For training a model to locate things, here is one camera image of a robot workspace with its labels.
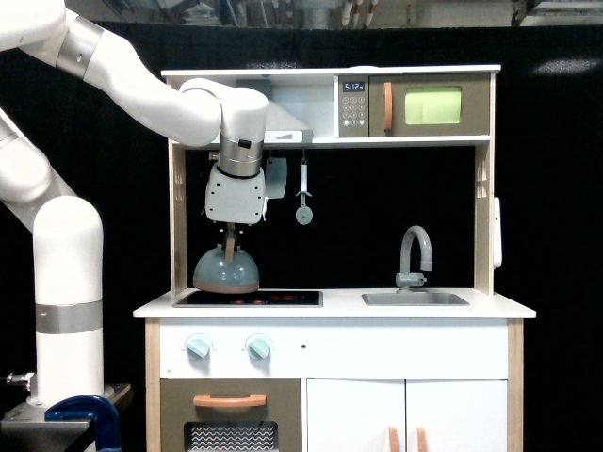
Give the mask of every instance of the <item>gray faucet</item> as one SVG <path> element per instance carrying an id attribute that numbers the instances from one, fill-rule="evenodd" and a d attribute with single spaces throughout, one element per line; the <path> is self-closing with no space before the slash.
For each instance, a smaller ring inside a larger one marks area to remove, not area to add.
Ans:
<path id="1" fill-rule="evenodd" d="M 411 273 L 411 248 L 415 238 L 421 247 L 421 270 L 433 270 L 432 242 L 420 226 L 411 226 L 402 238 L 399 252 L 399 273 L 396 275 L 397 293 L 409 290 L 409 287 L 422 287 L 427 278 L 423 273 Z"/>

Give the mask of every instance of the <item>microwave keypad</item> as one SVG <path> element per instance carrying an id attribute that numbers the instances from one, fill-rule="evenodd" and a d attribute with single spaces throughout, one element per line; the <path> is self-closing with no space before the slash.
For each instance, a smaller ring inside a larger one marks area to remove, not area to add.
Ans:
<path id="1" fill-rule="evenodd" d="M 368 137 L 368 79 L 339 77 L 338 121 L 340 137 Z"/>

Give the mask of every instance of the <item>oven door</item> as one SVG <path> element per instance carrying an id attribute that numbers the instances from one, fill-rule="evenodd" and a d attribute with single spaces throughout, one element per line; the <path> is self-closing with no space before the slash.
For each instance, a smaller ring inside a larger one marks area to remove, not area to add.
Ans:
<path id="1" fill-rule="evenodd" d="M 161 450 L 302 451 L 299 379 L 161 379 Z"/>

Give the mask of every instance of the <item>toy kitchen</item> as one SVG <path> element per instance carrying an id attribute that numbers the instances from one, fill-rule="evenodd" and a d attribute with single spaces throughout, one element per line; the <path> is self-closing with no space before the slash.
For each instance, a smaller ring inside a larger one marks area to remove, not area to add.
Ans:
<path id="1" fill-rule="evenodd" d="M 494 291 L 499 71 L 162 73 L 175 89 L 201 77 L 266 94 L 266 150 L 473 148 L 474 283 L 423 285 L 432 250 L 414 226 L 402 240 L 398 287 L 396 269 L 389 288 L 190 287 L 186 154 L 199 150 L 169 141 L 171 291 L 134 312 L 146 322 L 149 452 L 523 450 L 523 324 L 536 313 Z M 301 185 L 307 191 L 303 170 Z M 301 224 L 312 219 L 300 209 Z M 421 272 L 410 269 L 415 241 Z"/>

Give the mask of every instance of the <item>burner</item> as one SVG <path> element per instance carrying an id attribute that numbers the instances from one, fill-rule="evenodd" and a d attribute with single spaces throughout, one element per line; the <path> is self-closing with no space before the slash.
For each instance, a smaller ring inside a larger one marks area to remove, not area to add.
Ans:
<path id="1" fill-rule="evenodd" d="M 258 290 L 250 294 L 214 294 L 197 291 L 174 303 L 174 308 L 250 307 L 320 307 L 322 292 L 318 290 Z"/>

